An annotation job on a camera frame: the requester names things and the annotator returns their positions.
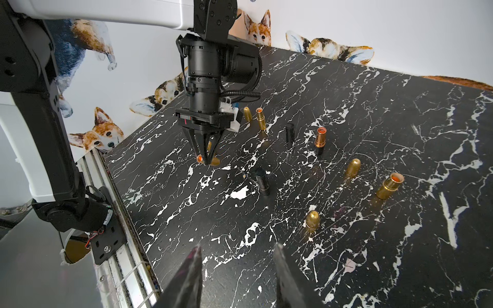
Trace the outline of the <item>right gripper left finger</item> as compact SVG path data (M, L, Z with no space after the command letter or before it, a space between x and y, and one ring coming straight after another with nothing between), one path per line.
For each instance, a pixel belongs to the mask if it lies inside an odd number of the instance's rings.
M154 308L200 307L202 286L202 248L195 246L163 289Z

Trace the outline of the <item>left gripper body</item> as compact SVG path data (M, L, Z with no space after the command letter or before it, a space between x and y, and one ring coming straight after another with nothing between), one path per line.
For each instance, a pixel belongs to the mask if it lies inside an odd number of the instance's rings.
M259 48L233 36L219 44L190 33L176 43L181 61L188 63L184 89L189 106L175 111L180 126L197 132L229 128L234 115L220 110L220 100L260 97L254 90L262 73Z

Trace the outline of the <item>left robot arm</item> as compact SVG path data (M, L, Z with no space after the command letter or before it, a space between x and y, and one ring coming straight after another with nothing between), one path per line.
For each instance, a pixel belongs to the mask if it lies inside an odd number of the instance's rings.
M1 127L28 179L38 217L58 231L102 234L113 211L91 194L75 166L65 130L48 20L104 21L184 30L176 43L189 106L175 114L199 162L212 163L223 133L236 119L226 98L258 98L258 48L230 35L236 1L2 1Z

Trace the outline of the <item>black lipstick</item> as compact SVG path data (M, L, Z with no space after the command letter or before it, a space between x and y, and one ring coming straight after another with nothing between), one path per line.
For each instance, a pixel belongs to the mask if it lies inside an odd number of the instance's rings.
M266 171L262 167L258 167L255 169L254 174L260 193L264 196L268 196L270 194L270 185L268 183Z
M325 145L326 145L326 133L327 129L325 127L319 127L317 129L317 136L315 140L314 153L319 156L322 155Z

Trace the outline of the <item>gold lipstick cap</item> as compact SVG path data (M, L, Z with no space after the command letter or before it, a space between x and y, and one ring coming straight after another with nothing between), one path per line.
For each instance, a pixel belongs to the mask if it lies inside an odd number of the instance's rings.
M250 111L250 109L248 107L245 107L243 109L243 114L244 114L244 117L245 117L245 121L250 123L252 121L252 113Z
M358 175L362 162L359 159L352 159L347 167L345 176L347 178L354 178Z

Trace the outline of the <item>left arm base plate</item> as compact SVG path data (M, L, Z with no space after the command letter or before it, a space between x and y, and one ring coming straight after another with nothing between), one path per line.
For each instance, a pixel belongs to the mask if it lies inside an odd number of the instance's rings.
M113 256L125 243L127 238L117 216L113 216L102 234L94 237L91 251L96 265L101 265Z

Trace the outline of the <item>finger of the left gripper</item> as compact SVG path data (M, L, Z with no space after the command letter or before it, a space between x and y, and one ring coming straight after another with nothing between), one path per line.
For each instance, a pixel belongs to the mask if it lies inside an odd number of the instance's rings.
M216 155L225 129L211 128L205 131L205 164L210 165Z
M206 163L205 137L193 128L184 127L182 131L193 149L196 160L200 163Z

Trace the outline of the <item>black lipstick cap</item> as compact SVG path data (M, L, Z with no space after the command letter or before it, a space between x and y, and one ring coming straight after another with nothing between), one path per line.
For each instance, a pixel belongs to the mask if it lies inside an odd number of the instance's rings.
M286 133L286 143L289 146L292 146L295 141L295 127L293 123L287 123L285 126Z

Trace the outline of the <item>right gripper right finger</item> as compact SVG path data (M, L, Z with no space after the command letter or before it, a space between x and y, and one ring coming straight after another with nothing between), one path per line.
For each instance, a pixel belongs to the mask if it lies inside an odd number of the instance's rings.
M276 267L276 307L323 307L313 283L301 272L280 243L274 245Z

